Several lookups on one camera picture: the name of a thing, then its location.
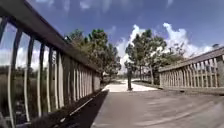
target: foliage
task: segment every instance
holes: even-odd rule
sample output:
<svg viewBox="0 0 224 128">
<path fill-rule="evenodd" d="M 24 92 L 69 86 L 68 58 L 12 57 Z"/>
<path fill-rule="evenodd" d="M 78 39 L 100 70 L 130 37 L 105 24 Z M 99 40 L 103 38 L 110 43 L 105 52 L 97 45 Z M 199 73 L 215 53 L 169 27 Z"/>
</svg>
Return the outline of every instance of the foliage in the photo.
<svg viewBox="0 0 224 128">
<path fill-rule="evenodd" d="M 67 41 L 84 52 L 100 70 L 109 76 L 116 75 L 121 68 L 117 48 L 108 43 L 108 36 L 101 29 L 94 29 L 88 36 L 76 29 L 66 36 Z"/>
<path fill-rule="evenodd" d="M 126 48 L 126 53 L 134 67 L 138 67 L 140 79 L 142 79 L 142 67 L 149 67 L 152 83 L 154 79 L 158 79 L 159 67 L 184 59 L 183 44 L 175 44 L 174 47 L 169 48 L 169 52 L 166 52 L 165 40 L 159 36 L 152 36 L 150 29 L 143 32 L 142 35 L 136 35 L 132 43 Z"/>
</svg>

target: wooden railing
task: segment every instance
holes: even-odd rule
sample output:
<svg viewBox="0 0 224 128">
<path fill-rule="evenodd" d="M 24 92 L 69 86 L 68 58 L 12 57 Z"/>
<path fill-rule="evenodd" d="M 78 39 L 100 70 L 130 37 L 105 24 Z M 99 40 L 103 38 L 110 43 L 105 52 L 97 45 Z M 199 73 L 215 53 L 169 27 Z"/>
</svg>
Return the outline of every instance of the wooden railing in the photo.
<svg viewBox="0 0 224 128">
<path fill-rule="evenodd" d="M 160 68 L 160 87 L 224 93 L 224 47 Z"/>
<path fill-rule="evenodd" d="M 52 127 L 71 115 L 100 90 L 100 72 L 96 66 L 91 64 L 82 52 L 66 43 L 25 0 L 1 0 L 0 17 L 0 46 L 6 26 L 10 24 L 16 28 L 14 42 L 10 42 L 13 43 L 13 48 L 7 72 L 9 115 L 2 115 L 7 112 L 3 112 L 0 106 L 0 127 Z M 24 106 L 22 109 L 26 121 L 20 124 L 16 116 L 15 74 L 18 68 L 17 53 L 24 34 L 29 36 L 27 55 L 23 60 L 26 65 L 22 75 L 24 99 L 21 106 Z M 40 42 L 39 65 L 36 77 L 31 78 L 32 53 L 36 41 Z M 46 70 L 43 65 L 45 53 L 48 54 Z M 34 91 L 30 90 L 31 86 L 35 87 Z"/>
</svg>

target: cloud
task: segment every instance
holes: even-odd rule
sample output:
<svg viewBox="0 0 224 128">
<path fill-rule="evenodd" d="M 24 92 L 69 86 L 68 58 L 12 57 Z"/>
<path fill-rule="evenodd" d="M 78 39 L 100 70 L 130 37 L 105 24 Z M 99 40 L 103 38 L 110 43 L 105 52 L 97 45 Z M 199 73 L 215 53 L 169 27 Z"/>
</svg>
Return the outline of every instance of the cloud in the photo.
<svg viewBox="0 0 224 128">
<path fill-rule="evenodd" d="M 19 48 L 17 52 L 17 58 L 16 58 L 16 67 L 22 67 L 24 68 L 26 66 L 26 54 L 27 50 L 24 48 Z M 37 70 L 39 67 L 39 50 L 34 49 L 32 54 L 32 60 L 31 60 L 31 67 L 34 70 Z M 0 66 L 7 66 L 10 64 L 11 58 L 11 50 L 10 49 L 0 49 Z M 44 52 L 44 60 L 43 60 L 43 66 L 46 67 L 48 63 L 48 51 L 46 50 Z"/>
<path fill-rule="evenodd" d="M 171 24 L 164 23 L 163 26 L 166 28 L 169 37 L 166 39 L 167 46 L 173 47 L 174 44 L 183 45 L 183 49 L 186 51 L 184 54 L 185 57 L 196 56 L 205 52 L 212 50 L 210 46 L 201 46 L 198 47 L 196 45 L 190 44 L 189 39 L 187 37 L 187 31 L 185 29 L 174 30 Z"/>
<path fill-rule="evenodd" d="M 128 54 L 125 53 L 125 49 L 129 44 L 132 44 L 132 41 L 135 39 L 136 35 L 141 35 L 145 29 L 139 28 L 137 25 L 133 25 L 133 30 L 129 36 L 129 39 L 122 38 L 120 42 L 118 42 L 117 50 L 118 55 L 121 57 L 120 64 L 121 64 L 121 70 L 119 71 L 119 74 L 123 74 L 126 72 L 126 68 L 124 66 L 125 61 L 130 61 Z"/>
<path fill-rule="evenodd" d="M 173 4 L 174 0 L 167 0 L 166 7 L 169 8 Z"/>
<path fill-rule="evenodd" d="M 110 29 L 106 30 L 108 35 L 113 35 L 117 30 L 117 27 L 113 25 Z"/>
<path fill-rule="evenodd" d="M 55 3 L 55 2 L 57 2 L 57 1 L 55 1 L 55 0 L 35 0 L 37 3 L 42 3 L 42 4 L 46 4 L 46 5 L 48 5 L 48 7 L 52 7 L 53 6 L 53 4 Z M 63 0 L 62 1 L 62 4 L 61 4 L 61 6 L 62 6 L 62 8 L 63 8 L 63 11 L 65 11 L 66 13 L 68 13 L 69 12 L 69 10 L 70 10 L 70 4 L 71 4 L 71 0 Z"/>
<path fill-rule="evenodd" d="M 37 3 L 45 3 L 47 4 L 48 6 L 52 6 L 55 2 L 55 0 L 35 0 Z"/>
<path fill-rule="evenodd" d="M 82 10 L 98 8 L 105 13 L 110 9 L 113 3 L 117 3 L 119 6 L 126 7 L 129 4 L 129 0 L 81 0 L 79 5 Z"/>
</svg>

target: lamp post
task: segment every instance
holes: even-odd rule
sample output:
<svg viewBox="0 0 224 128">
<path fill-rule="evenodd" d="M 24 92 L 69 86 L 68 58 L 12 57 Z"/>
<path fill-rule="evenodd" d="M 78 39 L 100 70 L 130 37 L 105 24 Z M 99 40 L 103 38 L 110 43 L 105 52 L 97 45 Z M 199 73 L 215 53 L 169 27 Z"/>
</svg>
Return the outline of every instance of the lamp post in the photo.
<svg viewBox="0 0 224 128">
<path fill-rule="evenodd" d="M 131 87 L 131 77 L 132 77 L 132 66 L 131 64 L 128 64 L 127 66 L 127 76 L 128 76 L 128 91 L 132 91 L 132 87 Z"/>
</svg>

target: wooden boardwalk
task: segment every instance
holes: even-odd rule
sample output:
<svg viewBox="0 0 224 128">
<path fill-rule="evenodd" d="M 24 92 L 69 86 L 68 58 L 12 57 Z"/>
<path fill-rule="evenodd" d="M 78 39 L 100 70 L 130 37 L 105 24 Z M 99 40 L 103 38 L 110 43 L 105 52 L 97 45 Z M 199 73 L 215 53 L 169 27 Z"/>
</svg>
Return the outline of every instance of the wooden boardwalk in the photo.
<svg viewBox="0 0 224 128">
<path fill-rule="evenodd" d="M 104 91 L 66 128 L 224 128 L 224 97 L 177 91 Z"/>
</svg>

